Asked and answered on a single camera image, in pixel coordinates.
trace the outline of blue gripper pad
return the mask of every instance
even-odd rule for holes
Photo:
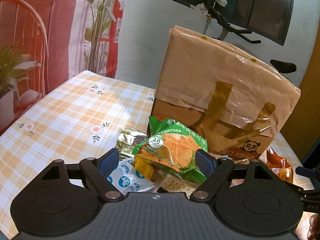
[[[97,169],[105,178],[108,178],[111,172],[117,167],[118,163],[119,151],[113,148],[97,159]]]
[[[196,151],[196,165],[204,176],[209,178],[218,167],[218,161],[203,149],[198,149]]]

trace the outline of black handlebar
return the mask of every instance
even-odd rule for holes
[[[245,41],[247,41],[251,44],[261,43],[261,40],[252,41],[249,38],[247,38],[246,36],[242,35],[242,34],[251,34],[252,31],[238,30],[238,29],[231,27],[230,23],[227,22],[227,19],[218,10],[216,10],[213,6],[210,7],[208,13],[211,15],[212,18],[217,20],[217,22],[220,26],[222,26],[227,31],[238,35],[239,37],[241,37],[242,39],[244,39]]]

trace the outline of plaid tablecloth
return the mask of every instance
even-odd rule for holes
[[[28,110],[0,137],[0,230],[12,238],[17,229],[10,216],[14,197],[54,159],[77,163],[100,157],[116,144],[121,128],[146,131],[153,90],[83,71]],[[300,162],[279,134],[272,143],[295,168]],[[311,189],[309,179],[294,183]],[[310,214],[297,229],[307,239]]]

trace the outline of round label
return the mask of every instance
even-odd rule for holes
[[[121,167],[124,169],[124,172],[125,172],[125,174],[128,174],[129,173],[129,167],[128,166],[126,166],[126,165],[121,165]]]
[[[120,179],[119,179],[119,186],[120,187],[128,187],[130,184],[130,179],[126,176],[122,176]]]
[[[149,138],[149,144],[152,148],[158,149],[163,145],[163,138],[161,135],[155,135]]]
[[[136,189],[138,190],[140,188],[140,185],[138,183],[134,183]]]
[[[136,176],[137,176],[139,179],[144,179],[144,176],[143,176],[139,171],[136,171]]]

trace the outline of cardboard box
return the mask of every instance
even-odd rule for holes
[[[252,159],[269,146],[299,97],[300,90],[264,62],[175,26],[151,115],[183,123],[221,155]]]

